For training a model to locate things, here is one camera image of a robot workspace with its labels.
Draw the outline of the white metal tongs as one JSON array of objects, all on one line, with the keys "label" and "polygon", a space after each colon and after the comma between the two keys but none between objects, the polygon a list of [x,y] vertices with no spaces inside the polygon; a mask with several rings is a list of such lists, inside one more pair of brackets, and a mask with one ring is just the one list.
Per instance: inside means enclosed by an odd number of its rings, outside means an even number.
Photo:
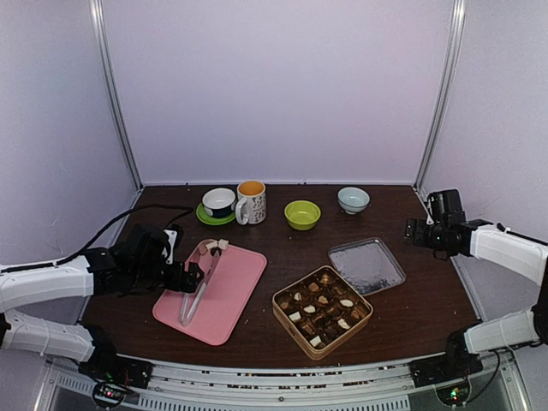
[{"label": "white metal tongs", "polygon": [[183,296],[182,307],[180,311],[180,323],[182,326],[189,326],[196,314],[198,306],[202,300],[203,294],[206,291],[207,285],[210,282],[213,273],[217,269],[218,263],[221,259],[223,250],[220,247],[214,247],[209,251],[212,256],[211,266],[204,275],[204,278],[199,284],[196,292],[192,295],[185,294]]}]

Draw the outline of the bear print tin lid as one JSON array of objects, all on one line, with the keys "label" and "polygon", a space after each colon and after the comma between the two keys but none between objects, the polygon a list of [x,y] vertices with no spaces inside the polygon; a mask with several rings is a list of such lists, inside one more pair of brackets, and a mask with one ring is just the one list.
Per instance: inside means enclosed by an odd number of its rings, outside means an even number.
[{"label": "bear print tin lid", "polygon": [[368,296],[395,288],[406,274],[384,242],[372,237],[329,249],[332,266],[360,295]]}]

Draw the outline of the gold chocolate tin box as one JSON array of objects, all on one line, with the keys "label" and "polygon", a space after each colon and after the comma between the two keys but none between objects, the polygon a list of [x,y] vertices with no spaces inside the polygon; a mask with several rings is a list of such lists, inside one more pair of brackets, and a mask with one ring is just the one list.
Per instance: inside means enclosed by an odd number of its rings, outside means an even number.
[{"label": "gold chocolate tin box", "polygon": [[[294,299],[299,292],[301,298]],[[333,267],[320,266],[272,296],[272,310],[283,328],[311,360],[322,360],[362,330],[373,306]],[[313,305],[315,313],[303,308]],[[293,322],[289,315],[299,313]]]}]

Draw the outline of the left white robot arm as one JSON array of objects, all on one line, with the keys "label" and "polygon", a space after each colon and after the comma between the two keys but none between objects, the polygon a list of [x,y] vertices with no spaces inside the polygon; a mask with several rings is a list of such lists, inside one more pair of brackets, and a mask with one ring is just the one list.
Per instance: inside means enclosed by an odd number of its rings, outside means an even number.
[{"label": "left white robot arm", "polygon": [[131,295],[143,289],[193,295],[202,290],[209,271],[200,260],[217,251],[216,241],[200,243],[186,262],[174,251],[176,229],[135,225],[125,241],[86,249],[74,257],[1,270],[1,347],[53,355],[91,366],[105,380],[118,378],[122,359],[99,327],[63,325],[19,312],[19,307],[69,297]]}]

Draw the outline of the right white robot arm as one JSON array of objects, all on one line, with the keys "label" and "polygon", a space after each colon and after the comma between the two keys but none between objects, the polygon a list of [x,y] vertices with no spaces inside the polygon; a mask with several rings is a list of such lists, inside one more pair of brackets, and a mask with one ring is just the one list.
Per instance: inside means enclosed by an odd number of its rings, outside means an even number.
[{"label": "right white robot arm", "polygon": [[404,239],[432,252],[435,259],[470,259],[468,268],[489,267],[536,289],[535,297],[511,313],[453,332],[439,359],[439,371],[458,377],[479,354],[499,348],[547,344],[547,242],[520,234],[501,223],[466,216],[456,189],[427,195],[424,217],[411,217]]}]

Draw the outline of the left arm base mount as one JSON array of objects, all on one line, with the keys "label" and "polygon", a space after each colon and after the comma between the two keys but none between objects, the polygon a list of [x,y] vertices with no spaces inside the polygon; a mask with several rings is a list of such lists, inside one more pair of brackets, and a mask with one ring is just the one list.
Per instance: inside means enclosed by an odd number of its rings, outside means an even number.
[{"label": "left arm base mount", "polygon": [[110,360],[79,362],[78,368],[80,373],[91,379],[123,388],[146,389],[152,377],[153,364],[117,355]]}]

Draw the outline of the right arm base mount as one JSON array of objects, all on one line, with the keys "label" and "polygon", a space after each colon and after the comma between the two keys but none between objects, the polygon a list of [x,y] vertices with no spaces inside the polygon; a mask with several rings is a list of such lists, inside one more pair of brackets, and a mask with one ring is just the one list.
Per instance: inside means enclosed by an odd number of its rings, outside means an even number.
[{"label": "right arm base mount", "polygon": [[477,354],[465,354],[463,357],[441,354],[413,360],[408,367],[416,388],[465,378],[483,370]]}]

